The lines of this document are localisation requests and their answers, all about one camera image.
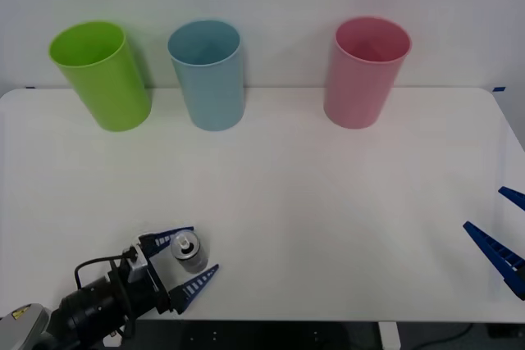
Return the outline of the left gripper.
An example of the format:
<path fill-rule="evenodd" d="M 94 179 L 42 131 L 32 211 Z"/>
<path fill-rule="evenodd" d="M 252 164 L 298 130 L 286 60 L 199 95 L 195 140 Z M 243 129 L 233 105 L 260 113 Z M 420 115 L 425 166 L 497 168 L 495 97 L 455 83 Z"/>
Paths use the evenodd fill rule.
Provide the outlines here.
<path fill-rule="evenodd" d="M 216 264 L 167 292 L 149 258 L 170 246 L 171 239 L 186 230 L 193 231 L 194 227 L 180 227 L 140 235 L 138 240 L 144 256 L 148 258 L 147 266 L 142 278 L 133 283 L 129 283 L 127 279 L 130 273 L 127 262 L 121 261 L 119 266 L 114 261 L 110 262 L 111 270 L 108 276 L 114 297 L 130 320 L 136 320 L 154 308 L 159 314 L 173 310 L 179 315 L 184 313 L 219 270 L 219 265 Z"/>

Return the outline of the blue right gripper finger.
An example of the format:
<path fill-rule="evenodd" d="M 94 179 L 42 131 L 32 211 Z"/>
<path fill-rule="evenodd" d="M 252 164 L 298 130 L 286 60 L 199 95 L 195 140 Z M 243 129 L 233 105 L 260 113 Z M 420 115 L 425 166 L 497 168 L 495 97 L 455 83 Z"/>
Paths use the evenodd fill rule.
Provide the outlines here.
<path fill-rule="evenodd" d="M 470 221 L 463 228 L 497 269 L 511 291 L 524 300 L 524 259 L 480 230 Z"/>
<path fill-rule="evenodd" d="M 498 193 L 514 203 L 522 211 L 525 211 L 525 195 L 523 193 L 507 187 L 501 187 Z"/>

